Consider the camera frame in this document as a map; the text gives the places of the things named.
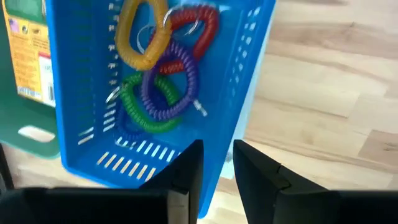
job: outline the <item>wooden floor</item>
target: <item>wooden floor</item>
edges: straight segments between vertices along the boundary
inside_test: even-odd
[[[398,189],[398,1],[279,0],[246,140],[329,189]],[[6,149],[18,186],[96,185]],[[247,223],[222,179],[200,223]]]

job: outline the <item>blue plastic basket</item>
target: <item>blue plastic basket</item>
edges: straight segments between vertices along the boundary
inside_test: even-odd
[[[169,6],[181,2],[209,1],[169,0]],[[220,29],[199,62],[198,99],[208,116],[203,117],[191,106],[177,129],[142,142],[126,142],[117,135],[113,127],[119,102],[105,103],[122,77],[134,71],[115,57],[114,28],[122,3],[47,0],[62,163],[70,172],[110,187],[137,188],[151,172],[156,175],[164,169],[194,139],[203,139],[200,217],[204,217],[254,69],[264,53],[275,0],[210,1],[220,10]],[[142,4],[132,28],[134,48],[139,29],[148,23],[153,23],[152,9]],[[183,41],[193,45],[197,36]],[[183,90],[185,77],[173,75],[172,79]]]

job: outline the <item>yellow package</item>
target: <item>yellow package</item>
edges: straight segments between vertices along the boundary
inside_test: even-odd
[[[2,0],[18,94],[55,107],[45,0]]]

